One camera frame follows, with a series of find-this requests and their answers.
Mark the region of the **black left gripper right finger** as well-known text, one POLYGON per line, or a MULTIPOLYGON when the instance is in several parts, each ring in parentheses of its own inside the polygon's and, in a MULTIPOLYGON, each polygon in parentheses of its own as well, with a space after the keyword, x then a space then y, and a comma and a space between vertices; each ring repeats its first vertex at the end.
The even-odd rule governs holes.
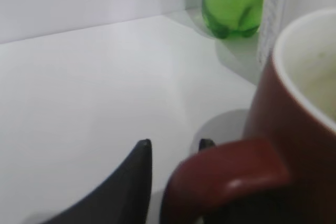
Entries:
POLYGON ((209 138, 202 138, 200 141, 199 141, 199 144, 198 144, 198 152, 201 152, 205 149, 208 149, 208 148, 211 148, 211 147, 215 147, 216 144, 213 140, 209 139, 209 138))

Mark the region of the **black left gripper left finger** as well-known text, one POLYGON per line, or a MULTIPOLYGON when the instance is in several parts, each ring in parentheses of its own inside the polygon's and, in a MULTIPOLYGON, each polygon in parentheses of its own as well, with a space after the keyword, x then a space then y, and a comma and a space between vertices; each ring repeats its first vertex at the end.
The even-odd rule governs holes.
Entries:
POLYGON ((47 223, 145 223, 152 188, 152 143, 140 140, 85 198, 47 223))

